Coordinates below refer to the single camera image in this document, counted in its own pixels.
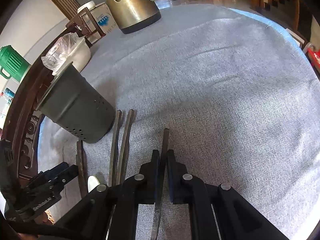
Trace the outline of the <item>dark chopstick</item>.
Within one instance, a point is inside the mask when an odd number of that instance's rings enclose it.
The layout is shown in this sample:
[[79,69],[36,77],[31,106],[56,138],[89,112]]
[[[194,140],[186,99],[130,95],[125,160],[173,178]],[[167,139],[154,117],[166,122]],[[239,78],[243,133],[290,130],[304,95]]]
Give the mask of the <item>dark chopstick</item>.
[[112,144],[111,144],[111,152],[110,152],[110,165],[109,165],[109,177],[108,177],[108,184],[110,187],[116,185],[117,180],[117,163],[118,163],[118,140],[119,140],[119,131],[121,127],[121,116],[122,111],[116,111],[116,118],[114,121],[113,126],[113,137],[112,137]]
[[133,109],[130,109],[127,114],[127,119],[126,119],[124,133],[123,133],[123,140],[122,140],[121,149],[120,149],[119,163],[118,163],[118,173],[117,173],[118,185],[122,184],[125,178],[126,160],[129,152],[129,138],[130,138],[130,131],[131,131],[134,114],[135,114],[135,111]]
[[78,167],[78,183],[81,198],[87,195],[87,180],[85,176],[85,166],[84,166],[84,149],[82,140],[76,142],[76,165]]

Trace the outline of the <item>white ceramic spoon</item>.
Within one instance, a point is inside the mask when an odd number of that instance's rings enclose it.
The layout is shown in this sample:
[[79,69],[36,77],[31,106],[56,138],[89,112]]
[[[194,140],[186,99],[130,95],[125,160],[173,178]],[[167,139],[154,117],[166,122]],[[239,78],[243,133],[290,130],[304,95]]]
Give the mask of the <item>white ceramic spoon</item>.
[[89,176],[87,180],[87,189],[88,192],[93,191],[98,185],[100,185],[100,181],[96,176]]

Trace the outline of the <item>dark carved wooden bench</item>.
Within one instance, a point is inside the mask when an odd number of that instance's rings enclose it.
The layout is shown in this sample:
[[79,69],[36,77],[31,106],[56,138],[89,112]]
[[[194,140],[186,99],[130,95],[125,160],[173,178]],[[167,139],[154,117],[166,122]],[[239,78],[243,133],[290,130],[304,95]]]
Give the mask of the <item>dark carved wooden bench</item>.
[[22,79],[9,107],[2,133],[2,139],[8,141],[11,148],[11,170],[22,185],[26,185],[38,173],[37,149],[44,115],[37,106],[54,79],[52,71],[43,65],[41,57],[67,33],[77,33],[85,39],[89,47],[93,46],[88,40],[90,36],[95,33],[101,38],[105,36],[91,12],[86,8],[82,9],[66,24],[66,29],[44,49]]

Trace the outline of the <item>dark grey utensil holder cup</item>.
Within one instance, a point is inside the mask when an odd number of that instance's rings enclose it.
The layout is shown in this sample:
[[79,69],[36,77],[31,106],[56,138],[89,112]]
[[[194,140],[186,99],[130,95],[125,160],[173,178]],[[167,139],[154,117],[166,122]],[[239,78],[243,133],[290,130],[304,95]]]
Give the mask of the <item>dark grey utensil holder cup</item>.
[[116,111],[69,63],[57,74],[36,109],[52,122],[92,144],[111,128]]

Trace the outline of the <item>green thermos jug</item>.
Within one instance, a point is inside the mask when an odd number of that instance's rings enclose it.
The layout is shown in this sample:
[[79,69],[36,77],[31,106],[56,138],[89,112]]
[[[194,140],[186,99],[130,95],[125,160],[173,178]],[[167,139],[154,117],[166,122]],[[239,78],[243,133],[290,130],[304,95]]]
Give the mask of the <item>green thermos jug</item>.
[[30,63],[11,45],[1,48],[0,61],[1,76],[7,80],[13,78],[17,82],[21,82],[30,67]]

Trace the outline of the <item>grey table cloth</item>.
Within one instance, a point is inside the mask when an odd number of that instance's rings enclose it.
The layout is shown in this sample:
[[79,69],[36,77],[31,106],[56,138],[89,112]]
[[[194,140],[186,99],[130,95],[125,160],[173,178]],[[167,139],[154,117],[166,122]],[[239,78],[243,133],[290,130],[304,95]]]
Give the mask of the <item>grey table cloth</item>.
[[319,79],[289,33],[213,4],[161,10],[91,49],[83,77],[135,111],[126,176],[160,149],[205,183],[229,183],[289,239],[319,222]]

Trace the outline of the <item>white bowl with plastic bag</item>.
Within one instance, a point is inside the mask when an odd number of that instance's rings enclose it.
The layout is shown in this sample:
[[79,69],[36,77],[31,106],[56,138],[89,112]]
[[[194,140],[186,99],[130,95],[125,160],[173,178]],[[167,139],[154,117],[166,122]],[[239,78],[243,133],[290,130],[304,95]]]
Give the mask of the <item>white bowl with plastic bag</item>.
[[91,50],[85,37],[79,37],[77,33],[67,33],[58,38],[52,48],[41,57],[43,65],[56,76],[69,63],[81,72],[91,59]]

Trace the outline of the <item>brass electric kettle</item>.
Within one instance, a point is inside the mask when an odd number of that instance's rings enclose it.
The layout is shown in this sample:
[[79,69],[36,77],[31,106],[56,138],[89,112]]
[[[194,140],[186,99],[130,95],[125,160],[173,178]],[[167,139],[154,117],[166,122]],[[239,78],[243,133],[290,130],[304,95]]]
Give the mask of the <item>brass electric kettle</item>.
[[124,34],[139,31],[161,19],[153,0],[106,0],[106,4]]

